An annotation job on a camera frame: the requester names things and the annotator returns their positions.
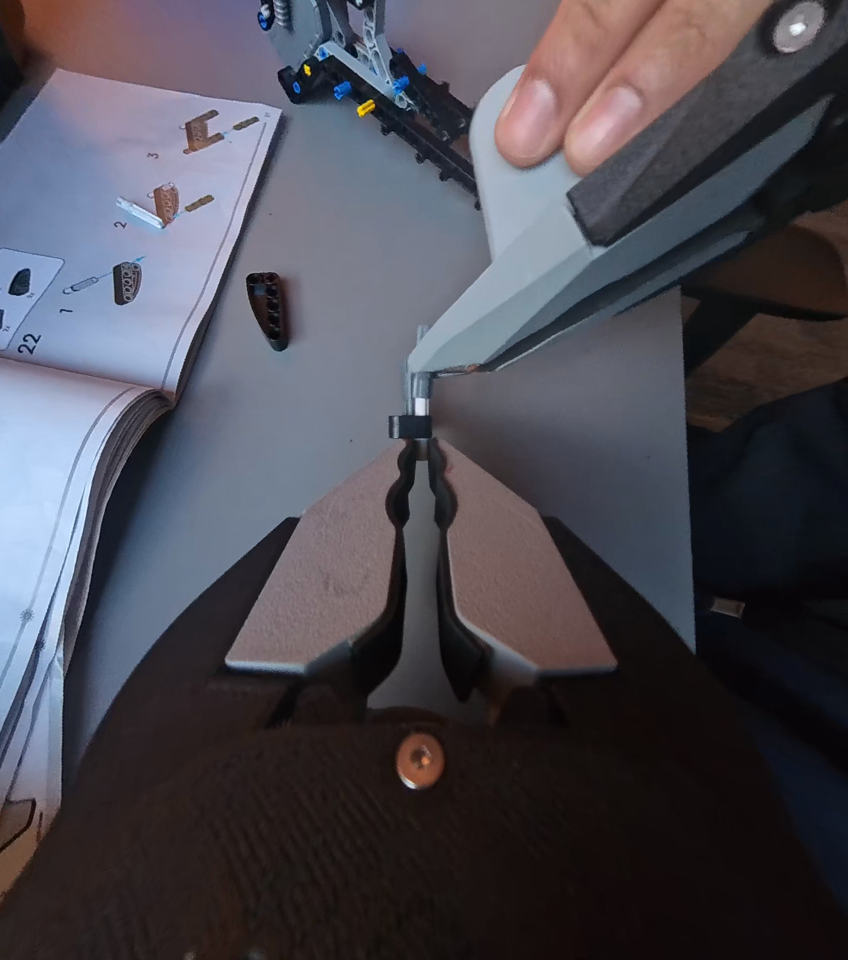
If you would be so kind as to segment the open lego instruction booklet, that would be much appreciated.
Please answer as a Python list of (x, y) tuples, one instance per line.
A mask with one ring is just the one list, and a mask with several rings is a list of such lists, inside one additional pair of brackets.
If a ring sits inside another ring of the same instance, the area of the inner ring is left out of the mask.
[(59, 810), (107, 502), (183, 390), (280, 116), (58, 70), (0, 143), (0, 905)]

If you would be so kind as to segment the person's right hand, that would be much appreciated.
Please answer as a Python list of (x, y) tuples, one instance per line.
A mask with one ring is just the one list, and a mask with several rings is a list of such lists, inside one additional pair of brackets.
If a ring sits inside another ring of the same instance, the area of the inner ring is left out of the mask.
[(769, 1), (563, 1), (495, 125), (530, 168), (562, 151), (581, 177), (720, 66)]

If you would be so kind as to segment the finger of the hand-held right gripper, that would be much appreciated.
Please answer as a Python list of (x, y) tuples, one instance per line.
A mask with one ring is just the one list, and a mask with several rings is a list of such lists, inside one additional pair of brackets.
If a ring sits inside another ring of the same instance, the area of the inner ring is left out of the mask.
[(516, 170), (500, 156), (494, 114), (524, 71), (516, 66), (481, 97), (471, 150), (484, 207), (491, 263), (430, 327), (409, 354), (410, 369), (449, 376), (468, 372), (523, 330), (611, 282), (626, 278), (711, 227), (755, 227), (751, 199), (813, 138), (829, 106), (822, 99), (746, 150), (683, 198), (608, 246), (592, 243), (568, 198), (574, 187), (562, 155)]
[(483, 362), (468, 364), (468, 373), (489, 373), (513, 364), (545, 344), (592, 320), (604, 320), (639, 306), (680, 284), (707, 264), (754, 240), (755, 226), (711, 226), (658, 258), (588, 294), (561, 310), (547, 323), (523, 330)]

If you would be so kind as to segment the black curved lego beam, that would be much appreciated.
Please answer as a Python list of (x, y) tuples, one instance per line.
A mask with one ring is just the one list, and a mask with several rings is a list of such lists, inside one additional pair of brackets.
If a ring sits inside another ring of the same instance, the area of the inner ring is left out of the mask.
[(294, 284), (285, 273), (251, 271), (245, 277), (248, 304), (262, 336), (276, 354), (285, 353), (298, 339), (298, 310)]

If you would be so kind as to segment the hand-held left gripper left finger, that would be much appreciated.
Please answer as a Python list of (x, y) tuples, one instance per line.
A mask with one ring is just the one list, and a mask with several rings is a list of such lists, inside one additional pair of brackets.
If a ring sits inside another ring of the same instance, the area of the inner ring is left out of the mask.
[(234, 671), (373, 689), (400, 655), (415, 450), (397, 441), (299, 518), (225, 656)]

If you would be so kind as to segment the grey and black lego assembly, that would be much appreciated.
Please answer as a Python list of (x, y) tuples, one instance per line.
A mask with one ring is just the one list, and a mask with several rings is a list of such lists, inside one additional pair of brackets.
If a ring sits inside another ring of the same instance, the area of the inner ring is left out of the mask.
[(431, 163), (481, 208), (468, 135), (473, 109), (385, 36), (384, 1), (262, 1), (257, 19), (283, 61), (277, 79), (292, 104), (325, 94)]

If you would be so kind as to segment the person's dark pants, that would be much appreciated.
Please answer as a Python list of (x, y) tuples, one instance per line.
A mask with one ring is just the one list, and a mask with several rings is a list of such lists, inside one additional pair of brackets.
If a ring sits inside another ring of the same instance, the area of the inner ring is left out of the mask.
[(848, 377), (691, 427), (688, 453), (697, 653), (848, 915)]

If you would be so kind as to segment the grey lego axle pin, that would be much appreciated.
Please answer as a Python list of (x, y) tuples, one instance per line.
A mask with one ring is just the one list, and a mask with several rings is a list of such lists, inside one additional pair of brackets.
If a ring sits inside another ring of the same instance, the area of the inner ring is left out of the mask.
[(429, 417), (435, 374), (432, 371), (413, 371), (410, 359), (403, 366), (404, 414), (415, 417)]

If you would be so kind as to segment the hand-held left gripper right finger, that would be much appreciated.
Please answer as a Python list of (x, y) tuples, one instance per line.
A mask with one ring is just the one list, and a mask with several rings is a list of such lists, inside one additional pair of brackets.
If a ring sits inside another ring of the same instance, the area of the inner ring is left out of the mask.
[(442, 666), (461, 702), (618, 669), (541, 514), (450, 443), (430, 441)]

